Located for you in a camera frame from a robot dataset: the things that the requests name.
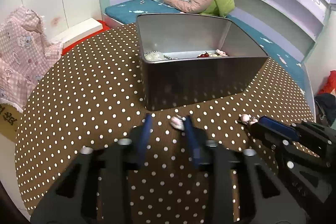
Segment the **small pink heart charm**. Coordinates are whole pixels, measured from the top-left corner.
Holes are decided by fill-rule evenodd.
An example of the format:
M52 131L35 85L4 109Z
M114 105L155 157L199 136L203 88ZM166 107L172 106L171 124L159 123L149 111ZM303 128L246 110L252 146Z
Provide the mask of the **small pink heart charm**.
M258 121L259 120L257 118L255 118L255 117L253 117L249 114L246 114L246 113L244 113L240 116L240 122L242 124L246 124L246 125L249 125L249 126L254 124L254 123L257 123Z

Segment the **pink flower earring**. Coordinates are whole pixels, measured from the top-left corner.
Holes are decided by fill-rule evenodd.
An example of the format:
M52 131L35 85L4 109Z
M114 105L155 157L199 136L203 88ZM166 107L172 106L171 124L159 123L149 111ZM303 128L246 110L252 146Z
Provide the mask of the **pink flower earring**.
M170 124L171 124L171 127L173 127L176 130L179 130L179 131L185 130L183 118L180 117L179 115L171 117Z

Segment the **brown polka dot tablecloth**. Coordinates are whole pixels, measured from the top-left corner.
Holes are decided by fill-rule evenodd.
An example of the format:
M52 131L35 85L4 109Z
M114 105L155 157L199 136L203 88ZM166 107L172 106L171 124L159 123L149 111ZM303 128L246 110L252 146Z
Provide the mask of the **brown polka dot tablecloth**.
M94 36L63 56L39 81L19 122L15 169L22 201L32 213L83 147L105 148L128 136L147 114L137 33L128 24ZM240 94L152 113L143 167L129 177L135 223L205 223L209 176L191 164L175 115L192 115L211 139L241 151L254 148L272 171L273 152L238 123L242 114L285 124L312 120L304 91L287 72L288 55L269 59Z

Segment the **cardboard box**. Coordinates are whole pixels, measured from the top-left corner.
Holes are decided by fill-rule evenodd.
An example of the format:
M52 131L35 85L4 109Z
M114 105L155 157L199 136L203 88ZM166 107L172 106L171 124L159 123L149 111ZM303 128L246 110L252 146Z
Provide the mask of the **cardboard box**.
M13 106L0 104L0 130L7 139L15 142L22 114Z

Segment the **grey metal tin box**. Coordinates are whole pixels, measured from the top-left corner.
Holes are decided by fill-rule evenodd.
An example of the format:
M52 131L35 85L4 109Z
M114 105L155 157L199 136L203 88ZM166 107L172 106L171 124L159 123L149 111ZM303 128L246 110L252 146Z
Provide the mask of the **grey metal tin box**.
M135 23L143 96L150 111L241 93L269 57L227 18L141 14ZM228 56L217 56L217 49Z

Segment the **pink checkered cloth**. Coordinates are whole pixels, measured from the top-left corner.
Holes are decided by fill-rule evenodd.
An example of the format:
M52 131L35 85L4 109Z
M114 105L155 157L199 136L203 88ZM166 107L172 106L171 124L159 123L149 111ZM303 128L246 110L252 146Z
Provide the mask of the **pink checkered cloth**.
M22 112L62 50L61 42L47 39L42 16L23 6L11 12L1 23L1 103Z

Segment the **red storage ottoman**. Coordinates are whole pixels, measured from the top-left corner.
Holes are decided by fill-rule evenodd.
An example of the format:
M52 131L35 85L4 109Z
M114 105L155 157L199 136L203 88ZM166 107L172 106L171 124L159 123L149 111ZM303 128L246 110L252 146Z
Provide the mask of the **red storage ottoman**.
M100 33L102 33L102 32L105 32L105 31L107 31L107 30L110 29L110 27L108 27L108 25L107 25L104 21L102 21L102 20L98 20L98 22L102 24L102 29L101 29L101 30L96 31L96 32L94 32L94 33L92 33L92 34L90 34L90 35L88 35L88 36L86 36L86 37L83 37L82 39L80 39L80 40L78 40L78 41L72 43L72 44L69 45L69 46L66 46L66 47L63 48L63 50L62 50L62 56L64 56L67 52L69 52L70 50L72 50L75 46L77 46L77 45L80 44L81 42L86 41L87 39L89 39L89 38L91 38L91 37L93 37L93 36L96 36L96 35L98 35L98 34L100 34Z

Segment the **white board on ottoman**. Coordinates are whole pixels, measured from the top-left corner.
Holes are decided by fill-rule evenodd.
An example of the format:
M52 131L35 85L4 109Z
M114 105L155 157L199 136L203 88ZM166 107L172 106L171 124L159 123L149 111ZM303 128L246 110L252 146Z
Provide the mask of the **white board on ottoman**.
M51 43L61 44L65 49L87 36L93 36L95 32L102 29L103 25L99 21L89 18L56 35L51 39Z

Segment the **teal candy print mattress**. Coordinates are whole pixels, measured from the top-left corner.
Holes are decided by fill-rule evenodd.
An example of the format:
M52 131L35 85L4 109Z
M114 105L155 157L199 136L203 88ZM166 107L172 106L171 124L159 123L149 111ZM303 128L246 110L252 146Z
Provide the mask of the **teal candy print mattress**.
M129 0L105 9L105 15L123 24L134 23L138 14L180 13L179 10L153 0ZM272 59L277 61L300 87L303 94L310 91L309 79L302 68L302 55L290 42L254 16L238 8L228 16L260 44Z

